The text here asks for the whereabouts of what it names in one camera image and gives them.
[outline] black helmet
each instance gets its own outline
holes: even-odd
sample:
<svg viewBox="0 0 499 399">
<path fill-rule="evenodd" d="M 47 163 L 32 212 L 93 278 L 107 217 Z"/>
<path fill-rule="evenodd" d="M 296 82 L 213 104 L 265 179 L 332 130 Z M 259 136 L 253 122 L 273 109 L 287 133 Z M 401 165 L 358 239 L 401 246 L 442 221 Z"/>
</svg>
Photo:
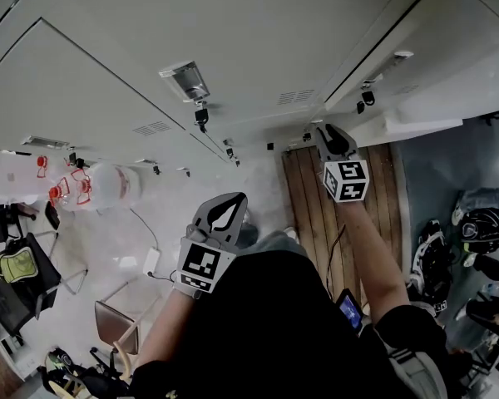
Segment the black helmet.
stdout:
<svg viewBox="0 0 499 399">
<path fill-rule="evenodd" d="M 462 246 L 468 253 L 487 254 L 499 248 L 499 209 L 474 209 L 464 215 Z"/>
</svg>

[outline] phone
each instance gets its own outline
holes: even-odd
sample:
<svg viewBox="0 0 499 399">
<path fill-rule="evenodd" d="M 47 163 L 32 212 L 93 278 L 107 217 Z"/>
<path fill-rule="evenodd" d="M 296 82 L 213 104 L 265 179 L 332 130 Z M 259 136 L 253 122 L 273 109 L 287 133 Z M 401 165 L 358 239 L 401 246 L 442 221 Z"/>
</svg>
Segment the phone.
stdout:
<svg viewBox="0 0 499 399">
<path fill-rule="evenodd" d="M 356 333 L 360 333 L 360 330 L 363 328 L 363 311 L 348 288 L 342 291 L 336 304 L 349 323 L 351 323 L 353 330 Z"/>
</svg>

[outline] floor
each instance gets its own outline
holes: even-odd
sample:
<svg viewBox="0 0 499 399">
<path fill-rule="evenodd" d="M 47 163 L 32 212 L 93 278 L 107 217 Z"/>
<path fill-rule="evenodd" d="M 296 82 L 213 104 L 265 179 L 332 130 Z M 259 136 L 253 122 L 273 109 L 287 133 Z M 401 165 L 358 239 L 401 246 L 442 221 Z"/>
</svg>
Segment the floor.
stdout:
<svg viewBox="0 0 499 399">
<path fill-rule="evenodd" d="M 499 186 L 499 121 L 490 127 L 479 119 L 467 120 L 458 128 L 400 142 L 397 149 L 407 179 L 413 248 L 430 219 L 439 219 L 451 237 L 448 226 L 459 190 Z M 499 259 L 499 249 L 491 256 Z M 451 347 L 473 348 L 484 330 L 467 318 L 456 322 L 454 316 L 488 278 L 460 264 L 452 271 L 447 310 L 439 319 Z"/>
<path fill-rule="evenodd" d="M 366 210 L 401 265 L 401 216 L 389 146 L 362 148 L 360 155 L 368 162 L 370 178 L 364 198 Z M 329 293 L 334 300 L 344 288 L 348 288 L 363 306 L 367 300 L 355 268 L 347 230 L 335 244 L 343 226 L 343 216 L 319 178 L 322 169 L 316 147 L 287 152 L 283 155 L 283 162 L 301 245 L 318 270 L 324 286 L 329 283 Z"/>
<path fill-rule="evenodd" d="M 133 209 L 153 229 L 159 241 L 161 258 L 156 275 L 168 276 L 175 268 L 180 237 L 203 202 L 227 192 L 242 191 L 248 195 L 249 210 L 260 235 L 284 229 L 293 223 L 288 189 L 280 160 L 270 156 L 243 160 L 239 168 L 226 165 L 222 173 L 208 179 L 188 178 L 184 172 L 156 176 L 149 170 L 140 172 L 143 185 L 141 201 Z M 45 218 L 29 223 L 33 232 L 48 230 Z M 46 251 L 52 237 L 43 237 Z M 60 290 L 52 309 L 32 320 L 21 330 L 27 344 L 41 362 L 49 348 L 59 345 L 76 363 L 93 363 L 89 350 L 95 346 L 111 350 L 100 342 L 94 320 L 94 302 L 128 279 L 142 273 L 146 254 L 155 240 L 144 224 L 128 209 L 106 209 L 76 212 L 69 228 L 61 232 L 52 259 L 63 277 L 89 268 L 81 292 L 72 296 Z M 141 338 L 155 319 L 170 283 L 142 275 L 124 288 L 109 304 L 130 317 L 138 316 L 158 294 L 163 299 L 141 324 Z"/>
</svg>

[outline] air vent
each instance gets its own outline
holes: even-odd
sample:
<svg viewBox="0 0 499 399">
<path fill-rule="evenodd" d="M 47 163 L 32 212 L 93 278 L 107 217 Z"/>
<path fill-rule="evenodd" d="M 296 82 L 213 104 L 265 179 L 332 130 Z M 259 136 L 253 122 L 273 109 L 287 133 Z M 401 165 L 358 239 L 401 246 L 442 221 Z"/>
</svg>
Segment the air vent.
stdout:
<svg viewBox="0 0 499 399">
<path fill-rule="evenodd" d="M 149 135 L 154 135 L 157 133 L 157 131 L 167 131 L 170 129 L 170 126 L 168 126 L 166 123 L 162 121 L 157 121 L 155 123 L 151 123 L 148 126 L 142 126 L 134 129 L 133 131 L 135 133 L 138 133 L 139 135 L 143 136 L 149 136 Z"/>
<path fill-rule="evenodd" d="M 277 105 L 288 105 L 289 103 L 305 102 L 313 95 L 314 90 L 289 91 L 279 95 Z"/>
<path fill-rule="evenodd" d="M 305 102 L 313 95 L 314 90 L 302 90 L 298 91 L 298 95 L 294 99 L 294 102 Z"/>
<path fill-rule="evenodd" d="M 134 129 L 133 131 L 143 136 L 154 135 L 155 133 L 157 133 L 155 130 L 152 130 L 148 126 L 139 127 L 138 129 Z"/>
<path fill-rule="evenodd" d="M 165 131 L 170 129 L 170 126 L 168 126 L 162 121 L 157 121 L 156 123 L 149 124 L 149 127 L 157 131 Z"/>
</svg>

